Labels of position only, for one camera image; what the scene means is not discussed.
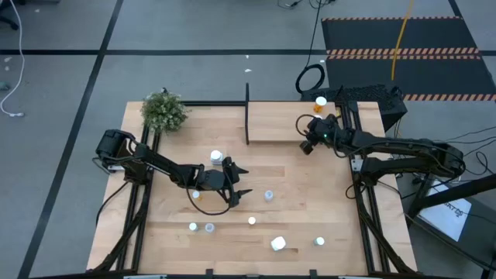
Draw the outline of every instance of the yellow cable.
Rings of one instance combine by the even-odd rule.
[[[403,37],[403,32],[405,31],[406,22],[410,17],[410,13],[412,12],[413,0],[410,0],[410,6],[408,7],[408,11],[406,12],[405,19],[403,19],[403,25],[401,26],[400,36],[398,36],[398,41],[396,42],[396,48],[394,49],[394,58],[393,58],[393,67],[391,68],[391,80],[394,80],[394,69],[396,68],[396,55],[398,54],[398,48],[400,47],[401,38]]]

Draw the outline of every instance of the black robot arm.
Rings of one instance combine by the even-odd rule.
[[[307,140],[300,144],[307,155],[317,143],[333,148],[338,157],[373,152],[404,155],[401,159],[385,161],[373,157],[353,159],[353,170],[367,185],[375,185],[385,174],[425,173],[455,178],[465,170],[463,153],[447,143],[435,143],[429,139],[377,137],[355,129],[341,129],[334,115],[328,115],[325,119],[313,117],[307,127]]]
[[[145,184],[150,179],[146,170],[152,167],[168,175],[171,181],[181,188],[217,191],[230,208],[238,205],[241,196],[251,191],[234,192],[233,184],[239,182],[239,174],[247,174],[248,171],[237,167],[231,157],[222,161],[223,171],[206,171],[203,164],[176,164],[152,151],[146,144],[138,143],[131,133],[117,129],[105,131],[96,153],[104,168],[112,165],[122,166],[126,181]]]

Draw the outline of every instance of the floor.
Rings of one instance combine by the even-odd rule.
[[[99,57],[116,3],[122,3],[122,8],[108,41],[109,50],[192,51],[158,55],[117,52]],[[246,82],[250,83],[252,99],[298,100],[294,82],[307,59],[304,53],[312,37],[315,10],[306,1],[294,10],[278,8],[276,3],[277,0],[62,0],[54,5],[39,0],[19,6],[23,49],[68,51],[27,55],[21,86],[5,103],[8,110],[25,112],[26,116],[0,115],[4,135],[0,145],[0,222],[4,224],[0,229],[0,276],[18,276],[48,196],[56,197],[54,207],[50,218],[41,222],[41,226],[46,225],[44,234],[36,234],[40,237],[39,249],[28,253],[33,256],[33,265],[24,266],[22,274],[36,277],[84,271],[95,232],[95,215],[107,181],[90,159],[102,132],[120,127],[127,101],[141,100],[163,86],[185,100],[242,100]],[[496,50],[496,2],[456,3],[479,49]],[[321,17],[403,16],[407,7],[408,0],[337,0],[322,9]],[[2,14],[14,16],[11,9]],[[412,15],[453,16],[453,10],[448,0],[416,0]],[[18,35],[0,23],[0,50],[16,49]],[[325,49],[320,26],[314,48]],[[258,49],[275,51],[248,57],[242,51],[236,55],[205,55],[208,53],[201,51]],[[313,55],[311,62],[320,63],[322,59],[323,55]],[[496,57],[484,60],[496,75]],[[20,57],[0,55],[0,66],[0,79],[15,84]],[[316,77],[305,77],[302,87],[315,83],[313,78]],[[493,102],[406,105],[409,112],[400,128],[405,137],[446,139],[490,126],[488,120],[496,118]],[[78,109],[78,116],[85,112],[84,117],[77,117]],[[495,136],[495,132],[485,136]],[[68,138],[74,140],[73,149]],[[462,150],[471,147],[460,146]],[[490,166],[494,165],[496,150],[488,146],[483,151]],[[472,157],[467,158],[467,165],[474,170],[481,168]],[[407,178],[399,183],[403,194],[412,192]],[[53,184],[60,185],[58,192]],[[496,199],[496,192],[477,198],[489,205]],[[423,231],[412,227],[410,233],[420,271],[462,278],[480,276],[479,267]]]

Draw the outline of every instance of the green plant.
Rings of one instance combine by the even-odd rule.
[[[170,93],[166,88],[151,93],[143,100],[141,115],[144,124],[156,133],[177,131],[188,117],[188,110],[181,103],[179,95]]]

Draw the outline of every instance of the wooden table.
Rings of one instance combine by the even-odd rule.
[[[128,103],[122,122],[122,129],[135,136],[143,129],[140,107],[141,102]],[[363,130],[383,136],[377,104],[359,103],[359,108]],[[352,184],[348,160],[337,158],[324,146],[317,146],[310,156],[295,142],[247,146],[244,118],[244,107],[192,107],[180,131],[162,136],[159,153],[179,164],[202,163],[209,169],[212,150],[231,156],[250,171],[241,175],[235,189],[253,191],[225,215],[207,216],[192,207],[184,189],[155,172],[139,273],[204,274],[213,268],[215,274],[307,275],[310,269],[319,275],[367,274],[356,202],[345,197]],[[294,121],[288,119],[293,128]],[[104,198],[122,184],[122,177],[110,176]],[[392,175],[381,180],[397,187]],[[264,201],[266,190],[274,192],[272,202]],[[379,185],[375,191],[386,239],[416,269],[400,197]],[[117,195],[102,212],[88,268],[98,265],[120,237],[129,192],[127,188]],[[209,212],[226,207],[215,192],[202,193],[198,205]],[[254,226],[247,222],[250,216],[257,219]],[[200,231],[191,232],[190,222],[198,223]],[[215,224],[215,233],[203,229],[207,222]],[[283,236],[287,246],[274,252],[270,241],[277,236]],[[313,245],[317,236],[325,239],[324,246]],[[373,237],[371,242],[376,270],[380,270]],[[129,241],[128,255],[133,246],[134,239]]]

